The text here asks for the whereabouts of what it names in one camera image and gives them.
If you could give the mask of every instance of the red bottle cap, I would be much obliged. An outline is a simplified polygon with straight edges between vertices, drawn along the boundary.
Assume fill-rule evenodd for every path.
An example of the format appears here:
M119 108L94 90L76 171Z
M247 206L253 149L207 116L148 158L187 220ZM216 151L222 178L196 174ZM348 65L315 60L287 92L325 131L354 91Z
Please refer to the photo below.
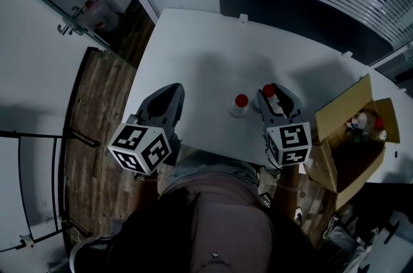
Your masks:
M240 108L243 108L244 106L247 106L248 104L248 97L244 94L239 94L235 98L235 104L239 106Z
M383 128L383 118L380 118L380 117L376 118L375 126L377 128Z
M275 92L274 92L274 87L270 84L267 84L263 87L263 93L266 97L273 97Z

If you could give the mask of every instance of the person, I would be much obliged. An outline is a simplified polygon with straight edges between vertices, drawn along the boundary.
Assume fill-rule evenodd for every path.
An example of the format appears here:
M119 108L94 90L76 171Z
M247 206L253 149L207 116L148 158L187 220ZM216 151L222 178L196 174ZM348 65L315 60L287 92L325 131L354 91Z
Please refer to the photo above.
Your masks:
M140 176L135 211L106 248L102 272L311 270L314 251L294 222L298 165L282 170L270 208L256 176L246 162L202 151L174 167L159 199L156 178Z

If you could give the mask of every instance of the white wall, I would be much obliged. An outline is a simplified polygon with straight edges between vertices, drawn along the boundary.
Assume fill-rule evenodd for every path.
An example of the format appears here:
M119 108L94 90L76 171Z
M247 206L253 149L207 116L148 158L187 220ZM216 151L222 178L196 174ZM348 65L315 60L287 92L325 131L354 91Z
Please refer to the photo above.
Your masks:
M0 130L62 134L68 100L86 49L101 47L85 35L60 35L56 27L61 16L40 0L0 1ZM29 223L38 234L35 238L54 229L54 224L38 228L52 212L51 163L51 140L22 140L23 199ZM8 192L1 187L0 192ZM9 201L20 196L8 192ZM44 262L48 256L54 260L51 249L57 244L63 246L61 235L38 243L34 252L2 253L0 271L44 272L37 266L32 268L31 261Z

